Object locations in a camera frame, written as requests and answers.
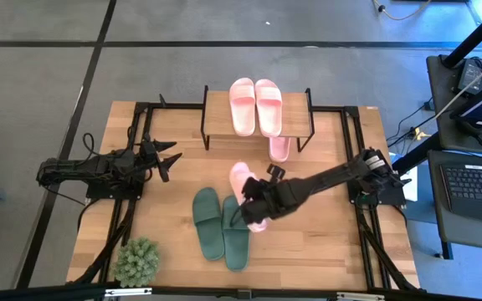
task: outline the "green slide sandal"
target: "green slide sandal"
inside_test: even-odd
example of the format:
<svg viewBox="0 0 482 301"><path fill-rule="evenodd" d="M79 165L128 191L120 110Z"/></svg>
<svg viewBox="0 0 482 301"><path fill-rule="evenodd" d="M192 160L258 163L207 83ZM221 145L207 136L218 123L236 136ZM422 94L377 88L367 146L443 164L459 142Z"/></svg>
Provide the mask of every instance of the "green slide sandal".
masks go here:
<svg viewBox="0 0 482 301"><path fill-rule="evenodd" d="M228 196L223 203L223 235L226 267L230 271L241 272L249 265L250 230L241 217L235 196Z"/></svg>
<svg viewBox="0 0 482 301"><path fill-rule="evenodd" d="M217 192L207 187L192 201L192 219L197 228L202 254L207 260L219 260L224 255L221 209Z"/></svg>

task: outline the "black keyboard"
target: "black keyboard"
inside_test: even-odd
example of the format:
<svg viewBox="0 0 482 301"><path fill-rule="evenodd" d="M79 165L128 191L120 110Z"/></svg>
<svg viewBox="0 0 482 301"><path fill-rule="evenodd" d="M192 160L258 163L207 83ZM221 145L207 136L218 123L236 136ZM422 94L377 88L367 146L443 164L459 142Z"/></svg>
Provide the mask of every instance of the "black keyboard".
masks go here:
<svg viewBox="0 0 482 301"><path fill-rule="evenodd" d="M482 166L440 166L449 209L455 214L482 220Z"/></svg>

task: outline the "floor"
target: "floor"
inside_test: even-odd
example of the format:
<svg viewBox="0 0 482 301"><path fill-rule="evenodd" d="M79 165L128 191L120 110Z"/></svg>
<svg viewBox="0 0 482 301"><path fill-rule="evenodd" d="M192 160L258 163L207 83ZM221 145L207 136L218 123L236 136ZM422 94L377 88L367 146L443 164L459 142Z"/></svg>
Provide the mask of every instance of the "floor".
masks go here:
<svg viewBox="0 0 482 301"><path fill-rule="evenodd" d="M94 44L86 42L103 38L99 33L110 1L116 5L105 32L108 42L335 43L330 48L109 47L96 61L100 49L93 54ZM0 41L33 41L0 47L0 189L7 194L0 202L0 289L14 286L38 214L44 194L34 180L38 164L58 154L78 98L86 105L70 158L86 155L83 133L100 143L112 100L158 101L161 93L167 101L200 102L205 84L227 89L242 76L270 78L284 91L311 87L317 105L379 106L390 136L400 119L430 97L426 57L448 54L476 26L463 3L434 2L395 22L379 16L366 0L110 1L0 0ZM420 5L385 3L396 16ZM482 0L472 5L482 8ZM482 17L482 10L476 11ZM350 42L370 43L348 48ZM473 54L482 57L482 45ZM428 116L421 111L403 128ZM431 125L425 131L436 129ZM404 152L401 148L392 150ZM79 199L84 191L76 183L61 188ZM64 282L79 211L79 205L57 199L32 286ZM408 229L423 288L482 297L482 264L472 264L482 263L482 249L455 246L455 260L444 262L431 256L440 251L435 225L410 222Z"/></svg>

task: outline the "potted plant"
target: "potted plant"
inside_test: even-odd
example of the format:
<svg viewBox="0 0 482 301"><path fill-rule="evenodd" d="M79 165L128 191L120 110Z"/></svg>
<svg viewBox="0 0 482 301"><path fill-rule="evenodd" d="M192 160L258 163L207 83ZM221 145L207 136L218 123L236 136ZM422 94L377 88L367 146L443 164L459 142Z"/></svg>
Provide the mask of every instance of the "potted plant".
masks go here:
<svg viewBox="0 0 482 301"><path fill-rule="evenodd" d="M130 240L118 251L113 270L122 288L149 284L159 270L157 244L145 237Z"/></svg>

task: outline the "pink slipper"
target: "pink slipper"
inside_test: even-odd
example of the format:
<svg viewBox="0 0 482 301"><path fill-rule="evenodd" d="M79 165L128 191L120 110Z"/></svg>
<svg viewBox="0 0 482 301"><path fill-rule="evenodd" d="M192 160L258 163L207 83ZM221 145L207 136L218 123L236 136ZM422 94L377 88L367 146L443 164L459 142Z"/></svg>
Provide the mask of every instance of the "pink slipper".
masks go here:
<svg viewBox="0 0 482 301"><path fill-rule="evenodd" d="M272 81L260 79L256 88L259 129L265 137L278 137L282 131L282 94Z"/></svg>
<svg viewBox="0 0 482 301"><path fill-rule="evenodd" d="M240 136L252 135L256 127L255 121L254 83L242 78L230 87L230 107L232 108L233 129Z"/></svg>
<svg viewBox="0 0 482 301"><path fill-rule="evenodd" d="M290 155L289 137L269 138L269 157L275 162L285 162Z"/></svg>
<svg viewBox="0 0 482 301"><path fill-rule="evenodd" d="M244 183L250 177L257 179L256 175L253 172L250 172L249 166L247 166L245 162L235 163L230 171L230 185L232 186L233 194L238 200L239 205L244 203L244 196L241 191L243 190ZM268 218L265 218L261 223L253 222L247 225L247 227L249 227L252 232L262 232L267 227L268 220Z"/></svg>

